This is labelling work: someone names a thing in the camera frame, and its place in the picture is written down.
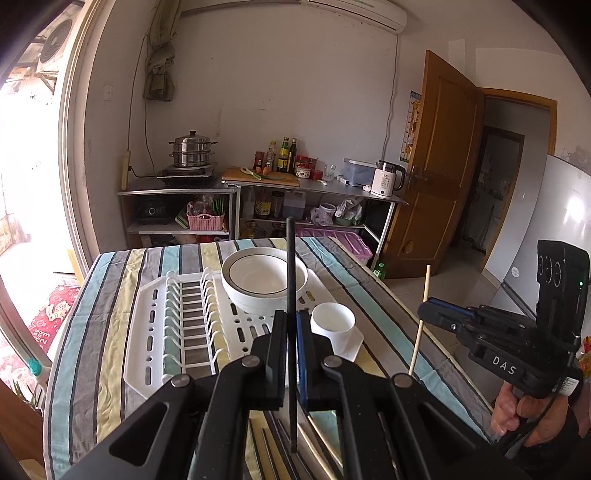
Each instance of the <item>outdoor fan unit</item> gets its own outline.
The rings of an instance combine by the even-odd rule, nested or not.
[[[57,73],[60,70],[66,43],[79,12],[80,7],[69,5],[42,32],[41,36],[45,37],[46,40],[37,61],[37,73]]]

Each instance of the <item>white kettle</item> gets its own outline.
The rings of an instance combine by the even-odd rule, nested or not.
[[[376,164],[378,168],[375,169],[371,193],[378,197],[389,198],[394,192],[402,189],[406,177],[406,168],[384,160],[380,160]],[[398,185],[396,185],[397,172],[401,173]]]

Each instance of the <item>pot lid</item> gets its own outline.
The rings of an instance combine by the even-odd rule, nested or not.
[[[194,143],[210,143],[209,137],[204,137],[202,135],[196,135],[196,130],[191,130],[188,135],[184,137],[177,137],[174,139],[174,143],[176,144],[194,144]]]

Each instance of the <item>white bowl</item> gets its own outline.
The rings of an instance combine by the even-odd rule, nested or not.
[[[307,282],[308,269],[296,257],[296,297],[304,293]],[[287,252],[270,247],[234,252],[222,265],[222,285],[230,300],[247,313],[287,310]]]

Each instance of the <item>doorway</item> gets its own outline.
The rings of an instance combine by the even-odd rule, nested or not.
[[[452,246],[482,272],[509,210],[525,136],[484,126],[472,185]]]

